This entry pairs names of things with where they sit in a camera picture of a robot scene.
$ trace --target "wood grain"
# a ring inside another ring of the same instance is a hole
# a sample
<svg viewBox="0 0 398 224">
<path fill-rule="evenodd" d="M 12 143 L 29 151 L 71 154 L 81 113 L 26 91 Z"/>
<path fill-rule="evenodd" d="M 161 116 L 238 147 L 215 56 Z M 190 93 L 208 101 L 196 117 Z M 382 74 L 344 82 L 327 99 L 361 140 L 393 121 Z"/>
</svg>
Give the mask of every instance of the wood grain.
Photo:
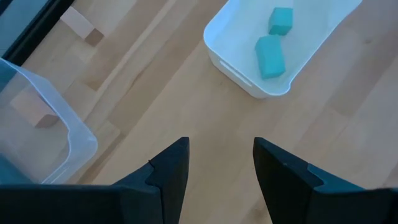
<svg viewBox="0 0 398 224">
<path fill-rule="evenodd" d="M 112 184 L 189 136 L 180 223 L 271 223 L 251 153 L 261 136 L 363 187 L 398 186 L 398 2 L 364 0 L 291 91 L 265 100 L 211 64 L 203 28 L 225 2 L 76 0 L 103 40 L 58 23 L 25 64 L 99 138 L 70 182 Z"/>
</svg>

